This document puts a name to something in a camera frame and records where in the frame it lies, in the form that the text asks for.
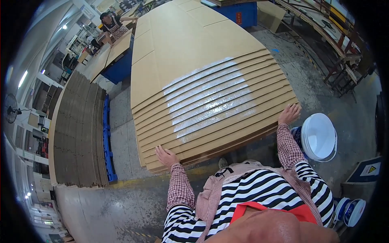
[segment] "fluorescent light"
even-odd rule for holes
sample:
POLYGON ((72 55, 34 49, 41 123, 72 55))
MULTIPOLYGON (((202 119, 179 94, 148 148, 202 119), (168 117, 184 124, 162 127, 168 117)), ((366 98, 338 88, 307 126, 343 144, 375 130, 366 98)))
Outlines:
POLYGON ((21 80, 20 80, 20 82, 19 82, 18 89, 20 88, 20 86, 22 86, 22 83, 23 83, 24 79, 26 78, 27 73, 28 73, 28 72, 27 72, 27 70, 26 70, 25 73, 23 74, 23 77, 21 78, 21 80))

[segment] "black and white striped shirt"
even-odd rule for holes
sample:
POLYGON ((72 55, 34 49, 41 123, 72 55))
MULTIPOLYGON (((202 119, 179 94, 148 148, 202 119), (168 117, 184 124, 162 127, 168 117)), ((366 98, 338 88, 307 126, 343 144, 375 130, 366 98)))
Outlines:
MULTIPOLYGON (((331 190, 307 162, 297 163, 296 172, 300 180, 310 183, 312 201, 320 212, 323 226, 327 227, 334 210, 331 190)), ((227 228, 236 205, 248 201, 288 211, 304 204, 280 175, 269 170, 256 170, 223 185, 219 207, 206 239, 227 228)), ((162 242, 196 242, 205 229, 205 222, 195 220, 195 216, 195 211, 187 206, 172 207, 165 220, 162 242)))

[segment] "black cap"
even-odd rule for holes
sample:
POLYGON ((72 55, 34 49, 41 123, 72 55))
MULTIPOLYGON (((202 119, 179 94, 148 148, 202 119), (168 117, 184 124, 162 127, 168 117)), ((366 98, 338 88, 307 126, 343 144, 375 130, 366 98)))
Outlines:
POLYGON ((100 20, 102 20, 104 17, 109 16, 109 13, 105 12, 100 15, 100 20))

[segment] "hand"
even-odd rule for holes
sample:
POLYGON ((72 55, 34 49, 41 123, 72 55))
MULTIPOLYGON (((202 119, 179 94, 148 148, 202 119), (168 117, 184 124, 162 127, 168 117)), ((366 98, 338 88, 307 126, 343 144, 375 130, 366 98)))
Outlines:
POLYGON ((278 125, 281 123, 289 124, 300 116, 301 106, 288 104, 278 117, 278 125))
POLYGON ((155 154, 158 160, 168 168, 171 168, 173 164, 179 163, 177 155, 168 149, 163 149, 161 145, 155 147, 155 154))

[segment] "paint bucket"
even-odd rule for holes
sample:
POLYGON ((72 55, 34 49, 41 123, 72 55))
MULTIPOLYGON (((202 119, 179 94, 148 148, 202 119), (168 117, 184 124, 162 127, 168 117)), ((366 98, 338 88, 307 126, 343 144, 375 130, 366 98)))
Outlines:
POLYGON ((354 227, 358 223, 366 206, 363 199, 334 198, 334 203, 337 203, 334 223, 343 221, 348 227, 354 227))
POLYGON ((301 150, 312 160, 328 162, 336 155, 338 135, 331 120, 322 113, 308 117, 301 127, 292 128, 291 133, 301 150))

